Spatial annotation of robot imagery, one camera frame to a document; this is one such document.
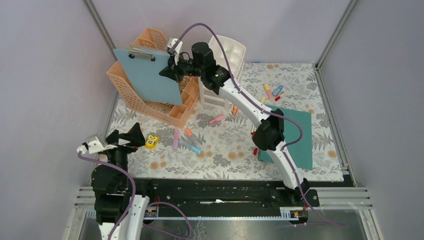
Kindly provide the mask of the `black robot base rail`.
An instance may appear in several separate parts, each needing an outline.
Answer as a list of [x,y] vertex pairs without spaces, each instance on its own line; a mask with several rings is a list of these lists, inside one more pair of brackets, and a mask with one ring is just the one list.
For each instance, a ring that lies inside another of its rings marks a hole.
[[302,184],[304,197],[296,187],[285,187],[281,181],[258,180],[193,180],[135,178],[135,192],[148,197],[148,203],[160,201],[153,207],[162,218],[179,217],[180,213],[167,206],[177,206],[187,217],[233,218],[280,217],[281,208],[302,210],[310,204],[319,207],[316,190]]

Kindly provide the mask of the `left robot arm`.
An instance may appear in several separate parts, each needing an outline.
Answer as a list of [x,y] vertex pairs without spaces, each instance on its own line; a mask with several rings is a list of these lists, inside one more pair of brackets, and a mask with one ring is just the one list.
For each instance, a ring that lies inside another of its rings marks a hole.
[[92,172],[92,190],[95,195],[96,222],[103,240],[138,240],[143,228],[144,211],[155,200],[149,187],[139,188],[128,175],[128,155],[145,145],[139,123],[126,133],[114,130],[107,137],[100,134],[86,139],[90,154],[107,157],[106,164]]

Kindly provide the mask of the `light blue clipboard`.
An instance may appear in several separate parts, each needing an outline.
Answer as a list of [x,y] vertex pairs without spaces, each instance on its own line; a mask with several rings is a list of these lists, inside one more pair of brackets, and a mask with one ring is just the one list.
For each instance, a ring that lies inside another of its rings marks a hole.
[[159,72],[167,66],[170,55],[162,50],[139,45],[113,50],[137,95],[146,101],[182,105],[179,84]]

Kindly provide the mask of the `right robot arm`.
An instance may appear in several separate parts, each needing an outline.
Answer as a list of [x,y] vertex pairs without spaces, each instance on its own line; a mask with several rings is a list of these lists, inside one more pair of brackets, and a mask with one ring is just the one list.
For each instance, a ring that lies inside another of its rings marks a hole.
[[282,175],[287,190],[287,201],[293,206],[302,203],[309,208],[312,205],[307,199],[310,184],[307,179],[300,178],[299,170],[289,153],[289,143],[284,137],[285,121],[294,120],[286,117],[280,110],[273,110],[260,103],[234,79],[230,67],[217,64],[213,51],[206,42],[192,45],[192,57],[185,59],[181,52],[181,41],[171,38],[167,44],[169,59],[160,75],[176,82],[184,76],[199,77],[203,85],[222,98],[237,106],[256,127],[253,143],[262,151],[266,151]]

